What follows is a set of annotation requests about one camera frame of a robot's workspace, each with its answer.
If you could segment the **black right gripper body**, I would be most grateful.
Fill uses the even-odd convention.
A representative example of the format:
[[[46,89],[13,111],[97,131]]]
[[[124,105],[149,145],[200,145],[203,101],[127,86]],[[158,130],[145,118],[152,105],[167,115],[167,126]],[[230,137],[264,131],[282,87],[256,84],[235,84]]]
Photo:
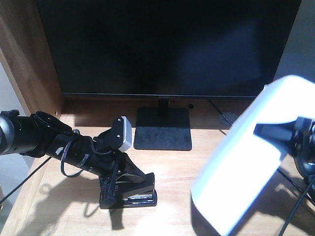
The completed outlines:
[[[294,125],[293,159],[302,176],[315,174],[315,120],[298,117]]]

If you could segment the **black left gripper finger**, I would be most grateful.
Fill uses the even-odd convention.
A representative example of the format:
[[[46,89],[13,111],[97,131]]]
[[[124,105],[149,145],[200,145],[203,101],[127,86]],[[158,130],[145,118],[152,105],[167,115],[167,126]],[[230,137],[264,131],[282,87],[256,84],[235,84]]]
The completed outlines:
[[[145,181],[145,174],[132,162],[126,153],[116,153],[117,170],[115,184],[141,184]]]
[[[112,171],[99,177],[100,184],[100,206],[116,206],[120,198],[116,195],[116,179],[120,171],[120,161],[116,160],[113,163]]]

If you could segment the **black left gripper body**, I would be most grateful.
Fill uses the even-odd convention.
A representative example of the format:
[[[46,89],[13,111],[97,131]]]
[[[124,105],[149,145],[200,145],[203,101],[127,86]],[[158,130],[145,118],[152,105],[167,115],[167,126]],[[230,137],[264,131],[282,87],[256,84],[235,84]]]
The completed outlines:
[[[61,161],[61,173],[66,177],[77,177],[83,171],[101,176],[111,170],[113,154],[120,152],[111,146],[111,130],[97,137],[57,135],[48,145],[45,153]]]

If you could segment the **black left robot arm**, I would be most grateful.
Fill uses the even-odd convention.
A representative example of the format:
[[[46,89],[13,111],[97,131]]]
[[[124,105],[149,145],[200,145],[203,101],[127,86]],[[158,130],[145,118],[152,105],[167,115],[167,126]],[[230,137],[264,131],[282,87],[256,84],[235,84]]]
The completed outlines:
[[[132,130],[127,117],[116,118],[97,137],[84,136],[56,117],[36,112],[23,117],[18,110],[0,114],[0,152],[34,158],[48,155],[99,178],[102,209],[155,206],[154,175],[131,161]]]

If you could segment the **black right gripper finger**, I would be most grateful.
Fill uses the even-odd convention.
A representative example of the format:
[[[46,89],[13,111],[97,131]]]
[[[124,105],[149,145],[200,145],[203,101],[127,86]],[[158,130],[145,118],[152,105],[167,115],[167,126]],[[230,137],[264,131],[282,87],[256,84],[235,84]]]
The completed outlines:
[[[254,135],[262,138],[293,158],[297,156],[295,147],[295,124],[296,121],[288,123],[257,123]]]

